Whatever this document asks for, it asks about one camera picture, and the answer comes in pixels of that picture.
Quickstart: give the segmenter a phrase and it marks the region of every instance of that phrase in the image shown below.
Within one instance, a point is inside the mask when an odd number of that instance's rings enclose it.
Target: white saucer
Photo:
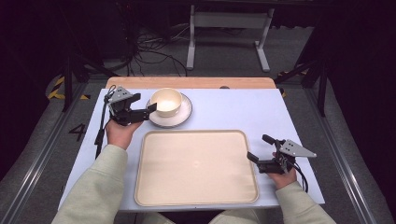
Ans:
[[[151,120],[154,125],[161,128],[174,128],[186,121],[191,115],[192,103],[189,97],[187,97],[185,94],[181,93],[181,95],[183,99],[181,100],[181,106],[177,111],[177,114],[170,118],[164,118],[158,116],[157,112],[154,111],[149,115],[149,120]]]

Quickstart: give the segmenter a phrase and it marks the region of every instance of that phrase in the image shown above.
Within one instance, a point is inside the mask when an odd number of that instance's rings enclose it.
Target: sleeve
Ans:
[[[127,159],[124,149],[107,145],[70,190],[52,223],[113,223]]]
[[[282,208],[283,221],[290,223],[335,223],[334,220],[315,203],[296,181],[276,191]]]

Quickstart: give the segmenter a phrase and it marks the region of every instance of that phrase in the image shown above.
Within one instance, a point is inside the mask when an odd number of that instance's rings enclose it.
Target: person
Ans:
[[[112,119],[107,123],[107,145],[70,190],[52,220],[53,224],[114,222],[124,187],[123,177],[128,157],[126,148],[131,144],[134,132],[141,124],[140,122],[122,126]],[[301,188],[294,169],[288,174],[268,175],[276,184],[276,197],[285,223],[335,223]],[[263,224],[261,215],[260,210],[226,210],[214,217],[210,224]],[[159,213],[145,213],[140,223],[171,224],[173,222]]]

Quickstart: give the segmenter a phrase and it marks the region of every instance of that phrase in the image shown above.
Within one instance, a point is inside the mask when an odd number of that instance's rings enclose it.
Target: white cup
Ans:
[[[174,116],[181,106],[182,95],[172,88],[159,89],[152,94],[150,104],[157,103],[156,113],[160,117],[169,118]]]

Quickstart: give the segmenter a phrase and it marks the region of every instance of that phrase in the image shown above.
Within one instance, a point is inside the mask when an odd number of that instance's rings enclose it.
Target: tray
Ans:
[[[149,132],[134,198],[142,206],[253,203],[259,191],[247,153],[238,130]]]

